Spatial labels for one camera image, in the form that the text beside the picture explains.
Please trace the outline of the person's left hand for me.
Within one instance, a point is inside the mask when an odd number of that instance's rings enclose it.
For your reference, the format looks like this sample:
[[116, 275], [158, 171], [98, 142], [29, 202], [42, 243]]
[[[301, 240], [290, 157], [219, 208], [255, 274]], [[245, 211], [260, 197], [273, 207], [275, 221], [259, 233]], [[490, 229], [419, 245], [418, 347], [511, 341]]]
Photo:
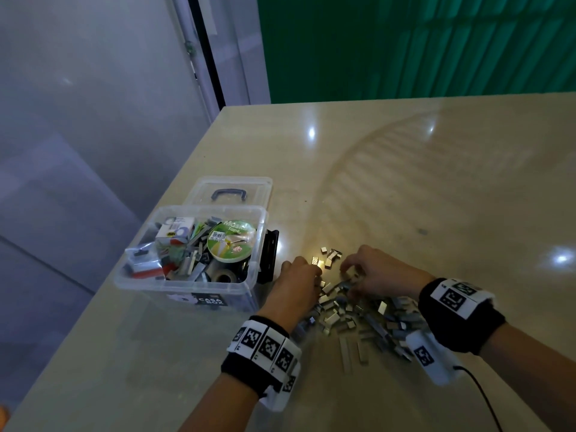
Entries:
[[313, 295], [306, 286], [306, 264], [302, 256], [292, 262], [284, 261], [264, 305], [257, 312], [292, 333], [298, 323], [317, 304], [319, 295]]

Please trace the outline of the heap of staple strips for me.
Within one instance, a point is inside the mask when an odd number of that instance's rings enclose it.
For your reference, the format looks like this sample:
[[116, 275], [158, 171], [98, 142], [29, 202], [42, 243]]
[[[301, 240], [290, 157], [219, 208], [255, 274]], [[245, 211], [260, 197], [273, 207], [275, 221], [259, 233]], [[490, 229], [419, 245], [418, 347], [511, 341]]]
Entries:
[[187, 245], [159, 246], [164, 276], [169, 281], [191, 281], [192, 273], [198, 264], [207, 268], [212, 260], [206, 248], [209, 232], [221, 222], [219, 217], [209, 217], [205, 221], [195, 220], [194, 230]]

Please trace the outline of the clear plastic storage box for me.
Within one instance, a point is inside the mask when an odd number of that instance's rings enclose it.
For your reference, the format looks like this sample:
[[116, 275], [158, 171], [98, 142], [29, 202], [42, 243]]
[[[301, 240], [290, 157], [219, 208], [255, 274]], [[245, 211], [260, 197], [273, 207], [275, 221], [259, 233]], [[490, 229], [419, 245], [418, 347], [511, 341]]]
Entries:
[[267, 210], [258, 205], [166, 205], [152, 213], [129, 248], [154, 242], [159, 253], [160, 247], [155, 242], [155, 236], [166, 217], [194, 217], [197, 221], [218, 217], [221, 222], [241, 220], [252, 224], [257, 229], [252, 255], [243, 261], [231, 263], [238, 276], [238, 283], [209, 282], [203, 264], [196, 266], [191, 280], [167, 280], [165, 276], [135, 279], [130, 277], [126, 270], [124, 255], [115, 274], [116, 286], [123, 290], [143, 292], [155, 299], [165, 298], [171, 302], [211, 308], [219, 306], [241, 312], [255, 311], [258, 308], [256, 284], [268, 219]]

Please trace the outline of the white door frame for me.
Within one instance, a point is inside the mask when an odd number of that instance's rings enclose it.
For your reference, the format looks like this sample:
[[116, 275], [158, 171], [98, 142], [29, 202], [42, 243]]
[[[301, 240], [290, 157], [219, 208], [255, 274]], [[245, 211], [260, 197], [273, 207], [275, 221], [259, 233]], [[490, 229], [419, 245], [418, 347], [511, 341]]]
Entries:
[[211, 123], [226, 106], [199, 0], [172, 0], [184, 47]]

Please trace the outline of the black wristband with markers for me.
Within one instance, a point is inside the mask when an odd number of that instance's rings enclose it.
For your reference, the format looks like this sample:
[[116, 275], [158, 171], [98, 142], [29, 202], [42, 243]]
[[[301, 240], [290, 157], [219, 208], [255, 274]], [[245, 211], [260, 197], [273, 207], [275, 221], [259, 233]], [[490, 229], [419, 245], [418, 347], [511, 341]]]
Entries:
[[279, 413], [296, 385], [301, 356], [301, 349], [280, 326], [251, 317], [230, 342], [220, 370], [254, 390], [268, 410]]
[[480, 355], [491, 336], [506, 323], [495, 309], [494, 294], [453, 278], [432, 280], [419, 293], [418, 308], [443, 347]]

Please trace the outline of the black box latch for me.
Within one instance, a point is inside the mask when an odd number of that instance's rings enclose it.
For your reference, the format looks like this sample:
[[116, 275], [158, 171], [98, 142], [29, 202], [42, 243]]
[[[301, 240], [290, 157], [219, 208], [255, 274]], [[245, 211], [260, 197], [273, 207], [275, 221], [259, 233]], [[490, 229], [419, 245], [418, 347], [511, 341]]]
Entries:
[[273, 281], [278, 243], [279, 231], [267, 230], [263, 240], [257, 284], [266, 284]]

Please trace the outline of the green corrugated shutter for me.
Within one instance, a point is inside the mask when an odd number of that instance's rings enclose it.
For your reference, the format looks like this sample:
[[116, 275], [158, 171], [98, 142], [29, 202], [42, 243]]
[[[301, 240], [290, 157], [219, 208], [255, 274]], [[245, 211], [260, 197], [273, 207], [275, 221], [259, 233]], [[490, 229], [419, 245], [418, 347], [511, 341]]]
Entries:
[[576, 0], [257, 0], [273, 104], [576, 92]]

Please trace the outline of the black left wristband with markers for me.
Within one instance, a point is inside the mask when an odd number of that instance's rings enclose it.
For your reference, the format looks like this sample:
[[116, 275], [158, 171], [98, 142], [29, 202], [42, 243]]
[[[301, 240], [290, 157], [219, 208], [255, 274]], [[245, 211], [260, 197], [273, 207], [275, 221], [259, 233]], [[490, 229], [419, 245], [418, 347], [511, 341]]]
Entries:
[[301, 349], [280, 326], [251, 317], [230, 342], [220, 370], [254, 390], [268, 410], [279, 413], [296, 385], [301, 356]]

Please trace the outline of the pile of loose metal staples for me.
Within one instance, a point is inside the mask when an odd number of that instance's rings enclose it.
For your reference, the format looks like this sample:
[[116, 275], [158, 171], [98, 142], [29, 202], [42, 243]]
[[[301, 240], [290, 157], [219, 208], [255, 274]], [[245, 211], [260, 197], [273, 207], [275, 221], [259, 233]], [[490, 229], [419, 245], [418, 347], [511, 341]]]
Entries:
[[302, 339], [313, 326], [319, 326], [325, 335], [332, 331], [352, 330], [365, 323], [368, 329], [358, 339], [372, 339], [383, 351], [392, 351], [409, 362], [414, 354], [408, 348], [406, 337], [427, 324], [417, 310], [417, 303], [409, 297], [364, 297], [352, 301], [347, 296], [348, 285], [321, 281], [317, 304], [297, 325], [294, 334]]

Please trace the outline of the person's right forearm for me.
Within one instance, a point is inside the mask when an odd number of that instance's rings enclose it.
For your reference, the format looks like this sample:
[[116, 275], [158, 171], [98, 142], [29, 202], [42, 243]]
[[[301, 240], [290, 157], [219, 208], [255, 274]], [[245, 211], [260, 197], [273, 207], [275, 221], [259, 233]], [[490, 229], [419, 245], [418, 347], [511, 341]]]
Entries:
[[480, 357], [551, 432], [576, 432], [576, 362], [506, 323]]

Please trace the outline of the grey tape roll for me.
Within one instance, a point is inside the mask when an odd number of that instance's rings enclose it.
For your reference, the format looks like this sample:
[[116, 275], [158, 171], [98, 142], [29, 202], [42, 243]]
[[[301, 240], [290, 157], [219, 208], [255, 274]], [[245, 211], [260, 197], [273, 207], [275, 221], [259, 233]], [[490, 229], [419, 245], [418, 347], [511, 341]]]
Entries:
[[231, 264], [212, 260], [205, 269], [205, 274], [209, 282], [212, 283], [238, 283], [239, 278], [233, 271]]

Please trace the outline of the green tape roll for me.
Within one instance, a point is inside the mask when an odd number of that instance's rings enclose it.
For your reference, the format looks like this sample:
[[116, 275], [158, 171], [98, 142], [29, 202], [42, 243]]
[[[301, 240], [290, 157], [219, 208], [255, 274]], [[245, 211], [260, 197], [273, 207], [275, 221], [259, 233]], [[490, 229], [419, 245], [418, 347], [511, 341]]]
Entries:
[[243, 220], [226, 220], [209, 232], [206, 248], [212, 257], [222, 263], [243, 261], [252, 255], [257, 229]]

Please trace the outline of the person's right hand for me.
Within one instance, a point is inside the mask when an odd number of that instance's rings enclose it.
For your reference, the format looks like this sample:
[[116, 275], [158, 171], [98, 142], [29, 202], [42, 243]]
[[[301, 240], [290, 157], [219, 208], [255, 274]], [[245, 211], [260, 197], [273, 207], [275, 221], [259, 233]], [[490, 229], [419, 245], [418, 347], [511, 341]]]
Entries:
[[421, 290], [437, 278], [368, 245], [361, 245], [340, 264], [341, 274], [351, 268], [362, 273], [348, 292], [352, 301], [364, 297], [409, 297], [418, 301]]

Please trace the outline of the black right wristband with markers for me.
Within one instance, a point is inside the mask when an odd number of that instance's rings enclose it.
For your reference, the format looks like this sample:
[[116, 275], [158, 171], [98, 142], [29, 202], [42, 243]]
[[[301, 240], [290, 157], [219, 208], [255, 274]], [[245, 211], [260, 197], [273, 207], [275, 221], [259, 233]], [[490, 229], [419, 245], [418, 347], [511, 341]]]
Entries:
[[443, 347], [480, 355], [491, 336], [506, 323], [495, 309], [494, 294], [453, 278], [432, 280], [419, 293], [418, 308]]

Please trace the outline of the person's left forearm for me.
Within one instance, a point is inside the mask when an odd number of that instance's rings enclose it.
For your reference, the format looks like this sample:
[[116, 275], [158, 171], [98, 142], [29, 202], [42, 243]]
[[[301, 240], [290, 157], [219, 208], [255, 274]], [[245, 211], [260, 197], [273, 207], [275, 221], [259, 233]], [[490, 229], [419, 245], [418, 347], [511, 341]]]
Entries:
[[268, 373], [250, 376], [220, 373], [177, 432], [245, 432], [262, 393], [270, 386]]

